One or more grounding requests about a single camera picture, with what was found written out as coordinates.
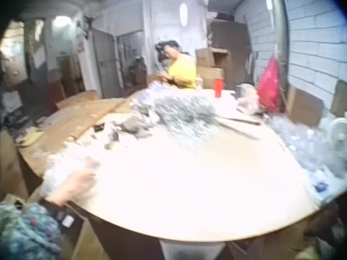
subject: door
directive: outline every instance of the door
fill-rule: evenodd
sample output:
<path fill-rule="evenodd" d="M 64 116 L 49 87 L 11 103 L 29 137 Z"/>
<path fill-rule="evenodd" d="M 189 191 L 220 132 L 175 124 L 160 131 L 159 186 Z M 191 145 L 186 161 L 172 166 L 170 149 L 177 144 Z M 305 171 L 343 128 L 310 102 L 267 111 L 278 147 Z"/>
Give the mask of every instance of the door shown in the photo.
<path fill-rule="evenodd" d="M 123 90 L 118 80 L 113 36 L 94 28 L 92 32 L 102 97 L 120 98 Z"/>
<path fill-rule="evenodd" d="M 142 31 L 135 31 L 117 37 L 118 52 L 120 59 L 121 75 L 123 82 L 129 82 L 131 68 L 135 63 L 136 57 L 142 57 L 142 43 L 144 35 Z"/>
<path fill-rule="evenodd" d="M 64 88 L 66 97 L 73 96 L 78 93 L 75 82 L 72 78 L 70 56 L 62 56 L 57 58 L 59 71 L 61 73 L 61 83 Z"/>

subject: ceiling light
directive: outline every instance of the ceiling light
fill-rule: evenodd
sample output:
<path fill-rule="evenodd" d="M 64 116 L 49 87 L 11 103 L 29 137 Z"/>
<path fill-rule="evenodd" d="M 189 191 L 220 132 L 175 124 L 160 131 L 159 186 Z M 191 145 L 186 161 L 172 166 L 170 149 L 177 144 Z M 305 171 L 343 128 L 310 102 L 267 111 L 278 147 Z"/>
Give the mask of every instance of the ceiling light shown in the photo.
<path fill-rule="evenodd" d="M 56 27 L 64 27 L 70 23 L 71 23 L 71 18 L 67 16 L 57 16 L 53 21 L 53 25 Z"/>
<path fill-rule="evenodd" d="M 182 3 L 179 7 L 179 17 L 181 19 L 181 25 L 187 26 L 188 24 L 188 7 L 186 4 Z"/>

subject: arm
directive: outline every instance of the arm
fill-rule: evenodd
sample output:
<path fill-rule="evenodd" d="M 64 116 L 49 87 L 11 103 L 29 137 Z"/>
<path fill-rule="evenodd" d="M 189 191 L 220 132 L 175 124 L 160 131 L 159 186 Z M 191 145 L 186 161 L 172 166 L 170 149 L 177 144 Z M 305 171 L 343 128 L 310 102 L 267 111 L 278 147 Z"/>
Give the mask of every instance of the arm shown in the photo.
<path fill-rule="evenodd" d="M 0 259 L 60 259 L 62 235 L 55 218 L 60 207 L 84 194 L 94 184 L 95 174 L 85 169 L 70 174 L 40 204 L 28 204 L 23 210 L 0 204 Z"/>
<path fill-rule="evenodd" d="M 22 211 L 1 204 L 0 232 L 1 259 L 59 259 L 62 236 L 58 223 L 37 203 Z"/>

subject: plastic bag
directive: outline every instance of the plastic bag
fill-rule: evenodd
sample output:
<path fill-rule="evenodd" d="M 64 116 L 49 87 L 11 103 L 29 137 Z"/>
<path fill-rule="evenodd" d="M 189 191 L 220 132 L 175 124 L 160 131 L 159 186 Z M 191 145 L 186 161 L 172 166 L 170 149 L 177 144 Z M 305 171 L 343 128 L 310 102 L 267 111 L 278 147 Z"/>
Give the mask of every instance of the plastic bag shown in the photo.
<path fill-rule="evenodd" d="M 237 110 L 247 115 L 260 111 L 259 96 L 255 88 L 247 88 L 242 91 L 242 97 L 237 100 Z"/>
<path fill-rule="evenodd" d="M 104 150 L 103 147 L 97 145 L 85 147 L 76 143 L 69 143 L 60 153 L 50 155 L 48 157 L 48 170 L 45 172 L 41 187 L 41 195 L 51 194 L 74 171 L 83 168 L 92 168 L 97 171 L 102 155 L 105 153 Z"/>
<path fill-rule="evenodd" d="M 279 80 L 278 63 L 274 56 L 271 57 L 261 81 L 257 88 L 259 104 L 268 112 L 277 112 L 279 109 Z"/>

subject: paper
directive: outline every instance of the paper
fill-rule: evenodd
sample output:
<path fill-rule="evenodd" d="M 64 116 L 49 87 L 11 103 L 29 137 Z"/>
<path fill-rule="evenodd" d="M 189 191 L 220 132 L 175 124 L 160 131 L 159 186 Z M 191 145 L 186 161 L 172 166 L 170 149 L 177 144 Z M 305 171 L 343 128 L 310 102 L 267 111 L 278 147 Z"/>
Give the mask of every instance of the paper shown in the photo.
<path fill-rule="evenodd" d="M 44 46 L 41 46 L 34 55 L 35 68 L 38 69 L 46 61 Z"/>

